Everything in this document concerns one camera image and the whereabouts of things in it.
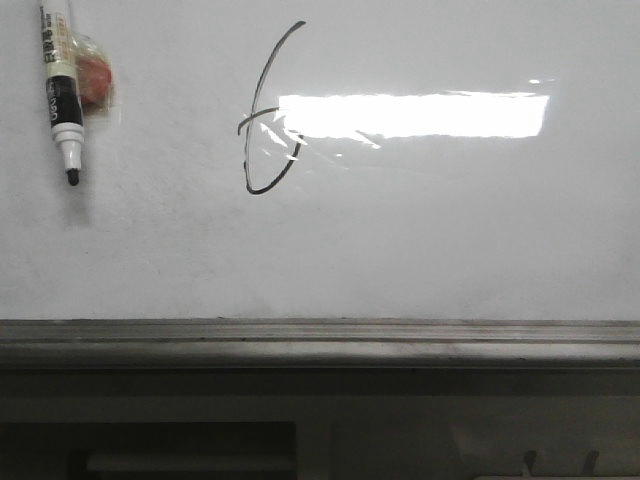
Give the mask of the red magnet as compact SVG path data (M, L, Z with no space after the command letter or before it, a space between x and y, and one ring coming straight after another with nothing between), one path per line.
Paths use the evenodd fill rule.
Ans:
M114 105L115 76L106 50L93 38L72 33L78 92L86 115L106 116Z

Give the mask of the black and white whiteboard marker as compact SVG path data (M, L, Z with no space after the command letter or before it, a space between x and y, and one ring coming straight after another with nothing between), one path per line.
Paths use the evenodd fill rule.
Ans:
M85 141L78 69L68 1L40 1L45 92L52 140L60 151L67 181L76 186Z

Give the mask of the grey aluminium marker tray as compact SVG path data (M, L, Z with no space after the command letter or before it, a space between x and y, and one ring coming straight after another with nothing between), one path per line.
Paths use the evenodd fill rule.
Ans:
M635 368L639 324L615 320L5 320L11 370Z

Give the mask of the white whiteboard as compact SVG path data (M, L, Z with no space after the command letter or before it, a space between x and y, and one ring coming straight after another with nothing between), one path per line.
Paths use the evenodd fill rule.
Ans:
M76 1L71 186L1 5L5 319L639 316L635 1Z

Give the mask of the silver metal peg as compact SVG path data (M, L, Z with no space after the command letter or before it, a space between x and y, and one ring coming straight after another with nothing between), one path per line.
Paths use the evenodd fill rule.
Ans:
M523 454L522 469L521 469L522 479L533 478L533 468L535 465L536 458L537 458L537 452L535 450L528 450Z

